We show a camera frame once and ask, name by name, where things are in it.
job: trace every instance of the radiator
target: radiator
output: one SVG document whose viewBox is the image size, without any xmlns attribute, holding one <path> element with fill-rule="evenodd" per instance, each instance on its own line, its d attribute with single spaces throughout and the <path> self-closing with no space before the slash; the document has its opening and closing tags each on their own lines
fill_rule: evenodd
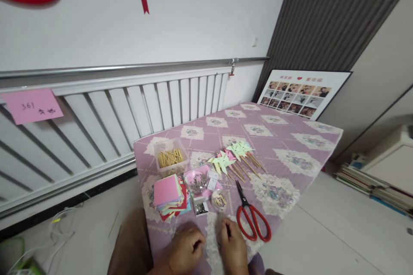
<svg viewBox="0 0 413 275">
<path fill-rule="evenodd" d="M 0 99 L 0 214 L 131 163 L 135 140 L 221 110 L 230 71 L 186 70 L 27 87 L 51 88 L 64 116 L 25 125 L 14 124 Z"/>
</svg>

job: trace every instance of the scissors blade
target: scissors blade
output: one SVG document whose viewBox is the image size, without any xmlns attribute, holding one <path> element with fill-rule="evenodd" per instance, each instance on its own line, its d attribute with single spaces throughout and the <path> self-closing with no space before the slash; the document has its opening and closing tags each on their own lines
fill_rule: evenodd
<svg viewBox="0 0 413 275">
<path fill-rule="evenodd" d="M 241 201 L 242 201 L 242 206 L 249 205 L 248 202 L 247 202 L 246 197 L 244 196 L 244 191 L 242 190 L 240 182 L 238 180 L 236 180 L 235 182 L 237 183 L 237 189 L 238 189 L 238 193 L 240 194 L 240 198 L 241 198 Z"/>
</svg>

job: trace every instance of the photo board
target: photo board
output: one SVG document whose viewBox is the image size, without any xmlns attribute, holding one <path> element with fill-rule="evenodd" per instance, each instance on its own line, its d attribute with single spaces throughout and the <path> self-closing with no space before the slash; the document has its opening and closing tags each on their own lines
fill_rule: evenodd
<svg viewBox="0 0 413 275">
<path fill-rule="evenodd" d="M 273 70 L 258 103 L 317 120 L 352 72 Z"/>
</svg>

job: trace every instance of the pink floral tablecloth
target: pink floral tablecloth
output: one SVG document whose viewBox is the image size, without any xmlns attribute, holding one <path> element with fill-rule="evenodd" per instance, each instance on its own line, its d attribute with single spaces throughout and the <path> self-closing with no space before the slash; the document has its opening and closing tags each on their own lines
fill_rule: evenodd
<svg viewBox="0 0 413 275">
<path fill-rule="evenodd" d="M 267 172 L 256 169 L 262 180 L 251 172 L 252 180 L 241 182 L 241 185 L 248 202 L 266 217 L 274 235 L 286 214 L 330 157 L 341 135 L 341 129 L 329 125 L 255 103 L 243 103 L 136 141 L 136 165 L 154 262 L 160 259 L 176 228 L 194 221 L 206 238 L 204 257 L 196 273 L 223 273 L 216 224 L 221 224 L 222 215 L 236 221 L 237 208 L 241 205 L 235 183 L 231 184 L 225 177 L 221 181 L 228 202 L 224 214 L 214 212 L 208 202 L 211 212 L 206 216 L 196 218 L 192 210 L 162 222 L 159 213 L 152 207 L 153 184 L 160 179 L 156 170 L 154 143 L 180 138 L 188 152 L 190 165 L 195 168 L 206 164 L 210 157 L 234 141 L 248 142 Z M 246 220 L 243 223 L 245 230 L 251 234 Z M 265 233 L 265 226 L 260 226 Z M 248 258 L 251 259 L 263 242 L 260 239 L 256 242 L 246 239 L 246 242 Z"/>
</svg>

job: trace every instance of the metal pipe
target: metal pipe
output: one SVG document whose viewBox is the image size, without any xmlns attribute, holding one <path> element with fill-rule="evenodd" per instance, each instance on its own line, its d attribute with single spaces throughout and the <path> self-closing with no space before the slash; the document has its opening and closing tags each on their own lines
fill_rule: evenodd
<svg viewBox="0 0 413 275">
<path fill-rule="evenodd" d="M 0 72 L 0 80 L 3 79 L 18 79 L 26 77 L 61 77 L 67 75 L 76 75 L 82 73 L 109 72 L 132 69 L 147 69 L 151 67 L 176 67 L 176 66 L 201 66 L 201 65 L 230 65 L 237 62 L 253 62 L 266 61 L 270 57 L 251 57 L 251 58 L 230 58 L 230 59 L 213 59 L 213 60 L 198 60 L 198 61 L 177 61 L 177 62 L 160 62 L 149 64 L 128 64 L 121 66 L 100 66 L 100 67 L 71 67 L 57 69 L 38 69 L 38 70 L 17 70 Z"/>
</svg>

